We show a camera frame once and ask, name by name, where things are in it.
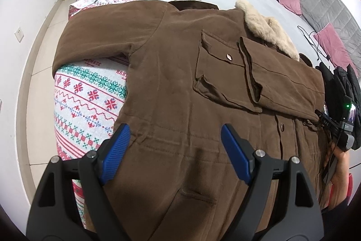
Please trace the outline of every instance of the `hand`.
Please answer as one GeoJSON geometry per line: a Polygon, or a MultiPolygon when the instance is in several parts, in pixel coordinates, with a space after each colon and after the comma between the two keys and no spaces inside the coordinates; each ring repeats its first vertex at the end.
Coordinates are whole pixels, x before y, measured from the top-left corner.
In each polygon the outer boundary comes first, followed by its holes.
{"type": "Polygon", "coordinates": [[[335,208],[347,197],[348,174],[350,164],[349,151],[343,152],[339,147],[335,146],[335,143],[332,143],[331,148],[327,152],[324,167],[326,167],[328,164],[332,150],[338,162],[336,166],[336,171],[331,178],[331,182],[333,185],[333,194],[330,199],[329,209],[335,208]]]}

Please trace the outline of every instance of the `person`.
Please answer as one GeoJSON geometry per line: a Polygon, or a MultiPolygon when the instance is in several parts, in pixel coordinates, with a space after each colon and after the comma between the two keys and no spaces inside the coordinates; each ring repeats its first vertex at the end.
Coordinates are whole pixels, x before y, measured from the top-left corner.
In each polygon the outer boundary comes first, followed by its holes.
{"type": "Polygon", "coordinates": [[[322,219],[324,220],[324,233],[327,234],[336,225],[340,215],[345,212],[348,204],[348,183],[349,183],[349,151],[343,152],[335,143],[331,144],[331,148],[325,158],[324,167],[327,166],[331,152],[337,158],[337,166],[334,175],[331,178],[333,193],[330,196],[329,206],[322,210],[322,219]]]}

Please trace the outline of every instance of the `fur collar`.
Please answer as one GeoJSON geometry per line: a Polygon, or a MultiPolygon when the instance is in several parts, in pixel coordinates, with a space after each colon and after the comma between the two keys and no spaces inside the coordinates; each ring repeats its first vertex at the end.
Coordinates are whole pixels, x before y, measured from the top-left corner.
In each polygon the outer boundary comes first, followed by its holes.
{"type": "Polygon", "coordinates": [[[296,47],[275,18],[262,16],[247,0],[237,0],[235,7],[244,11],[247,27],[256,37],[272,43],[288,57],[300,60],[296,47]]]}

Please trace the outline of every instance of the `gray headboard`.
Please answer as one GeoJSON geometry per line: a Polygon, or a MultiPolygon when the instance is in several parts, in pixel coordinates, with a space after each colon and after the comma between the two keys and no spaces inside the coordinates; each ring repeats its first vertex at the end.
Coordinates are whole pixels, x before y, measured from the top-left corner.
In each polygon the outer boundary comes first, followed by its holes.
{"type": "Polygon", "coordinates": [[[331,23],[361,74],[361,29],[341,0],[300,0],[302,15],[319,32],[331,23]]]}

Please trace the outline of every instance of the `screw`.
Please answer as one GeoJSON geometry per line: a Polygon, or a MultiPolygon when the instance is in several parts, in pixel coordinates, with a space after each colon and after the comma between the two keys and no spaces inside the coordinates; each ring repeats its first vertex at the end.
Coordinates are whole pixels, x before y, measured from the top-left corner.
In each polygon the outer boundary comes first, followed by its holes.
{"type": "Polygon", "coordinates": [[[53,156],[53,157],[51,158],[50,161],[51,161],[53,164],[56,164],[59,160],[60,160],[60,157],[58,157],[57,155],[55,155],[55,156],[53,156]]]}
{"type": "Polygon", "coordinates": [[[87,152],[87,157],[90,159],[93,159],[96,157],[96,151],[95,150],[91,150],[89,152],[87,152]]]}
{"type": "Polygon", "coordinates": [[[299,164],[300,163],[300,159],[297,156],[292,156],[291,158],[292,162],[295,164],[299,164]]]}
{"type": "Polygon", "coordinates": [[[262,150],[262,149],[257,149],[257,150],[256,150],[256,155],[257,155],[258,157],[264,157],[264,156],[266,155],[266,153],[265,153],[265,151],[262,150]]]}

